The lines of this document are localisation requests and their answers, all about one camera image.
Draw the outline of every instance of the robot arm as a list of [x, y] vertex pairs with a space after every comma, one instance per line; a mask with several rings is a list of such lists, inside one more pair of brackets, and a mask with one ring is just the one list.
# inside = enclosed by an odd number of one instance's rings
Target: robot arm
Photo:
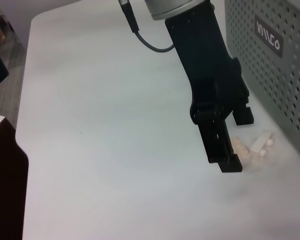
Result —
[[[119, 1], [132, 32], [139, 31], [128, 0]], [[198, 125], [209, 163], [223, 173], [241, 172], [226, 118], [232, 112], [238, 126], [254, 123], [249, 91], [237, 58], [224, 43], [210, 0], [145, 0], [154, 20], [165, 19], [192, 89], [190, 117]]]

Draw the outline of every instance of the perforated metal panel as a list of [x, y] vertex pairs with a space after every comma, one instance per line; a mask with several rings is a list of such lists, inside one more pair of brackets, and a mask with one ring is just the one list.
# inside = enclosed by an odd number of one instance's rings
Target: perforated metal panel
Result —
[[[225, 0], [225, 12], [244, 80], [300, 150], [300, 11], [285, 0]], [[283, 37], [282, 57], [255, 33], [256, 15]]]

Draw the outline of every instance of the white wall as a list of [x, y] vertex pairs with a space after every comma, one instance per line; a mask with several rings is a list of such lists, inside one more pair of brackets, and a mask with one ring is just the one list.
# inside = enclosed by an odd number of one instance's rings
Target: white wall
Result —
[[0, 0], [0, 6], [24, 49], [27, 49], [31, 21], [35, 16], [78, 1], [80, 0]]

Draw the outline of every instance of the dark brown furniture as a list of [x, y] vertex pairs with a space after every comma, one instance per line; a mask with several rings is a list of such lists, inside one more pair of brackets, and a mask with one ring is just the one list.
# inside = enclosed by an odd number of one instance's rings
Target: dark brown furniture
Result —
[[0, 240], [21, 240], [23, 232], [29, 162], [15, 133], [7, 119], [0, 123]]

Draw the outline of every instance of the gray cable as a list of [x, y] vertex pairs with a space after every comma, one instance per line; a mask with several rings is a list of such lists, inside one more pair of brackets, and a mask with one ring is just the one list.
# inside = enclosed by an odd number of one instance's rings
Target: gray cable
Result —
[[142, 42], [147, 48], [151, 49], [152, 51], [155, 51], [157, 53], [167, 53], [170, 50], [174, 49], [175, 45], [171, 45], [168, 48], [164, 48], [164, 49], [160, 49], [160, 48], [156, 48], [152, 45], [150, 45], [146, 40], [143, 39], [143, 37], [140, 35], [139, 32], [135, 32], [136, 37], [140, 40], [140, 42]]

